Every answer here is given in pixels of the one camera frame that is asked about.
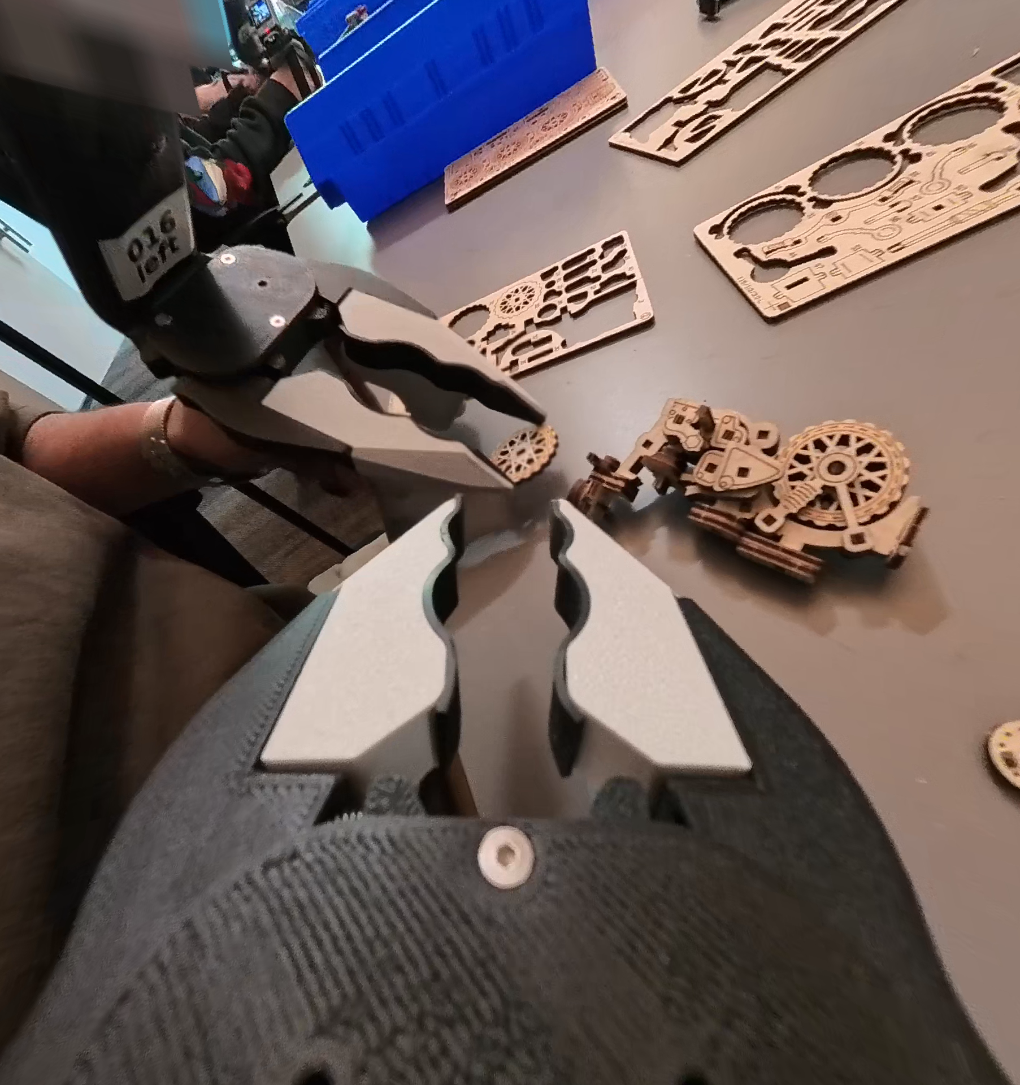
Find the person's left forearm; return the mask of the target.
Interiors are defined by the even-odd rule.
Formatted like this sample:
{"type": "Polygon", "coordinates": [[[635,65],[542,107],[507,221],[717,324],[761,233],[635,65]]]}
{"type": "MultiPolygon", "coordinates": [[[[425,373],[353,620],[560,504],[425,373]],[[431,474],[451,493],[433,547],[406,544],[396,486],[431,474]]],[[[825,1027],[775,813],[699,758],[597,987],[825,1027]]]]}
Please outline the person's left forearm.
{"type": "Polygon", "coordinates": [[[122,516],[157,499],[163,478],[142,448],[143,405],[42,414],[28,427],[20,463],[103,512],[122,516]]]}

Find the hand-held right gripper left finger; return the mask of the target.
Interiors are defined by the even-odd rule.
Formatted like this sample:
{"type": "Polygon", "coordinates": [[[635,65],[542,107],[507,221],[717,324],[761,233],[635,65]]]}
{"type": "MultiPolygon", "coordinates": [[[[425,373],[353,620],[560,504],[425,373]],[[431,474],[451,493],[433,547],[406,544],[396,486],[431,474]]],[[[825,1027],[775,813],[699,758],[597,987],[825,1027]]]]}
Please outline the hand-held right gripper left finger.
{"type": "Polygon", "coordinates": [[[457,650],[463,501],[452,497],[329,596],[327,616],[262,748],[263,768],[448,783],[461,735],[457,650]]]}

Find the wooden sheet with round holes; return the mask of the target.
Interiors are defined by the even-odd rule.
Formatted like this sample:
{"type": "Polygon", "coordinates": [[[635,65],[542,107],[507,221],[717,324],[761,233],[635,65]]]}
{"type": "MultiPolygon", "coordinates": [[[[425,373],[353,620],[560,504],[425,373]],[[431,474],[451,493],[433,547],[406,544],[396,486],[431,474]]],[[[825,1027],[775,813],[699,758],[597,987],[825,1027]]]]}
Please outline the wooden sheet with round holes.
{"type": "Polygon", "coordinates": [[[1020,51],[694,227],[766,321],[1020,210],[1020,51]]]}

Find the person's olive shirt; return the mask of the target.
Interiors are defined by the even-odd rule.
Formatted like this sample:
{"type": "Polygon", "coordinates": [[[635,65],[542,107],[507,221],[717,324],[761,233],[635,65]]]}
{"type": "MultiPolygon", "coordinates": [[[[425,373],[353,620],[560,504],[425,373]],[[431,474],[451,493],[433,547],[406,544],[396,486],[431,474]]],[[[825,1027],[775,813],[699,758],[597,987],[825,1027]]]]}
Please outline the person's olive shirt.
{"type": "Polygon", "coordinates": [[[42,413],[0,390],[0,1056],[138,790],[283,625],[257,593],[129,524],[217,480],[164,444],[174,399],[143,403],[157,499],[116,516],[20,463],[42,413]]]}

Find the wooden gear sheet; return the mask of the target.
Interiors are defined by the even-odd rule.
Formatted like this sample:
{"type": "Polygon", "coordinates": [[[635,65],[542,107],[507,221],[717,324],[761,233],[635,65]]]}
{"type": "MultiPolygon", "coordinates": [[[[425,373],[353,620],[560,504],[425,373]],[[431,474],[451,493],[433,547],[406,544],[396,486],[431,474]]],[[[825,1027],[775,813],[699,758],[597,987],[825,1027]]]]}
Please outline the wooden gear sheet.
{"type": "Polygon", "coordinates": [[[439,320],[518,379],[649,329],[655,311],[622,230],[439,320]]]}

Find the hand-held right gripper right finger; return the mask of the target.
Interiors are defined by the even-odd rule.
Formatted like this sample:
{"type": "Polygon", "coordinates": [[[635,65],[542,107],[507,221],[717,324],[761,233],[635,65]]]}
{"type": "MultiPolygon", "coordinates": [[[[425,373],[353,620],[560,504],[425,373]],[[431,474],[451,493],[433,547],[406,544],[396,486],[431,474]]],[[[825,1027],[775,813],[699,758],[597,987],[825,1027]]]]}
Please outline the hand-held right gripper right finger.
{"type": "Polygon", "coordinates": [[[549,742],[591,806],[630,783],[652,801],[671,780],[747,780],[753,762],[670,586],[565,499],[550,508],[554,656],[549,742]]]}

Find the blue bin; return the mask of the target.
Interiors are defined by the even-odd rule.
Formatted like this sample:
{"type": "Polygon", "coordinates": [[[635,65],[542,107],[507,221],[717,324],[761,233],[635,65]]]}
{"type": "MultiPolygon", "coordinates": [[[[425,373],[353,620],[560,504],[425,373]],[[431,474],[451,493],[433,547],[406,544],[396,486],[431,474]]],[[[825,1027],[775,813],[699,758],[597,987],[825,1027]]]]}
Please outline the blue bin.
{"type": "Polygon", "coordinates": [[[597,67],[588,1],[383,2],[316,62],[286,128],[365,224],[597,67]]]}
{"type": "Polygon", "coordinates": [[[381,1],[308,1],[296,31],[317,58],[373,15],[381,1]]]}

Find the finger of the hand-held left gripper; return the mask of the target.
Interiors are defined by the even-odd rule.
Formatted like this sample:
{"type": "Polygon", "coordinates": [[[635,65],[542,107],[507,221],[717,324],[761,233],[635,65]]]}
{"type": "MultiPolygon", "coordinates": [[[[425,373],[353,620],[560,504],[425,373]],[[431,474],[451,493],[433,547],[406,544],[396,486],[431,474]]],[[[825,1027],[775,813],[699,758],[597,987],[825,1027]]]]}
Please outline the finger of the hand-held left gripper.
{"type": "Polygon", "coordinates": [[[279,454],[288,468],[327,481],[335,470],[367,480],[413,478],[452,492],[511,492],[507,478],[460,441],[446,441],[405,414],[358,400],[340,376],[313,371],[268,385],[224,387],[180,376],[180,400],[196,407],[235,441],[279,454]]]}
{"type": "Polygon", "coordinates": [[[476,400],[498,414],[535,426],[544,408],[464,339],[436,318],[354,289],[337,302],[340,333],[354,363],[381,373],[409,373],[421,388],[399,378],[388,382],[416,421],[448,427],[455,417],[447,397],[476,400]]]}

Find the grey desk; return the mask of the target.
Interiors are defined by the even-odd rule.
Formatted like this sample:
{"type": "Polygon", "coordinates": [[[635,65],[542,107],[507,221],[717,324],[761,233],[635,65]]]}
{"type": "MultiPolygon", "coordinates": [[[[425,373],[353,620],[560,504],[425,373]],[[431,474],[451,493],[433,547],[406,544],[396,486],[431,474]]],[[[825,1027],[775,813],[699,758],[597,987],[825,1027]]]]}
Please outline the grey desk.
{"type": "Polygon", "coordinates": [[[989,770],[1020,719],[1020,212],[768,323],[694,227],[1020,51],[1020,2],[904,2],[683,167],[576,138],[460,210],[439,183],[370,224],[319,200],[295,251],[374,271],[438,315],[625,231],[654,324],[532,373],[561,441],[509,529],[468,551],[452,617],[480,809],[558,815],[545,763],[553,607],[546,502],[625,454],[671,396],[887,427],[928,508],[908,561],[828,559],[802,586],[643,487],[613,534],[818,725],[892,835],[954,987],[1020,1083],[1020,794],[989,770]]]}

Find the person's left hand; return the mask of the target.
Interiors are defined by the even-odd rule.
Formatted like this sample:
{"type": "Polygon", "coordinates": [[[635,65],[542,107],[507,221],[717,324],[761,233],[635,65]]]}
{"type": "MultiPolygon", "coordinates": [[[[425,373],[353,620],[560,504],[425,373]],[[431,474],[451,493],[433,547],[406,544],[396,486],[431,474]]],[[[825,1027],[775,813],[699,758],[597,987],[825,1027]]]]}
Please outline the person's left hand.
{"type": "Polygon", "coordinates": [[[253,481],[286,470],[314,481],[333,496],[349,496],[364,487],[357,470],[342,454],[235,435],[191,403],[177,398],[168,408],[163,434],[169,452],[202,478],[253,481]]]}

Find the wooden gear wheel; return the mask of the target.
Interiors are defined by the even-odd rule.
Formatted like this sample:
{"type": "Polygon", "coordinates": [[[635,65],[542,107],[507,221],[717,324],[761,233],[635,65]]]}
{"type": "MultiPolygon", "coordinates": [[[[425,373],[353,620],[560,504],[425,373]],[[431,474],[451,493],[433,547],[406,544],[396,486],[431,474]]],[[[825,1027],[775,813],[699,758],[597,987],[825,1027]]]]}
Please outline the wooden gear wheel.
{"type": "Polygon", "coordinates": [[[519,486],[549,468],[557,451],[557,431],[545,424],[519,429],[490,454],[489,460],[511,484],[519,486]]]}

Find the dark brown engraved board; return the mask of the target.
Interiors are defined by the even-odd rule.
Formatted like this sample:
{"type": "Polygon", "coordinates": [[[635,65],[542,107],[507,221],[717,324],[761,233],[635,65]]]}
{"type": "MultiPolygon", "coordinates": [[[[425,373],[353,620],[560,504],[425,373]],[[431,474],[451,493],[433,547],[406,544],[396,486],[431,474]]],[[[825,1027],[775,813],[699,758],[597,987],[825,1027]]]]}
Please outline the dark brown engraved board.
{"type": "Polygon", "coordinates": [[[578,135],[627,106],[625,90],[599,67],[527,116],[448,165],[445,206],[456,210],[505,179],[526,170],[578,135]]]}

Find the wooden sheet with small cutouts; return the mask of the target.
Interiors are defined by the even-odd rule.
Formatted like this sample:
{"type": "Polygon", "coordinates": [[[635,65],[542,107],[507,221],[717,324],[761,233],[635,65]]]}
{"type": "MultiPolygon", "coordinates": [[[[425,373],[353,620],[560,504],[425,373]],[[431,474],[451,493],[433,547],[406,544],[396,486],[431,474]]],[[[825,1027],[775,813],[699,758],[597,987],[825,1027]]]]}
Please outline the wooden sheet with small cutouts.
{"type": "Polygon", "coordinates": [[[869,29],[898,1],[793,1],[610,137],[645,158],[683,166],[869,29]]]}

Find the assembled wooden model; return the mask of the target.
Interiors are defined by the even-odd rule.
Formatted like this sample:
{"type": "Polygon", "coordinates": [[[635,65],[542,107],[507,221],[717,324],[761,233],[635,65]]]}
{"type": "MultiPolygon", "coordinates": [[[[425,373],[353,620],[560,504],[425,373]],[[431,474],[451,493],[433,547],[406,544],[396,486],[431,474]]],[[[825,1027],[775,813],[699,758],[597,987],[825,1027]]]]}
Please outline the assembled wooden model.
{"type": "Polygon", "coordinates": [[[633,502],[649,474],[658,495],[689,501],[699,528],[734,544],[748,561],[813,585],[823,551],[875,556],[889,569],[907,560],[928,516],[909,494],[905,446],[887,429],[854,419],[804,427],[786,439],[706,403],[671,398],[624,458],[589,454],[591,470],[568,501],[600,522],[633,502]]]}

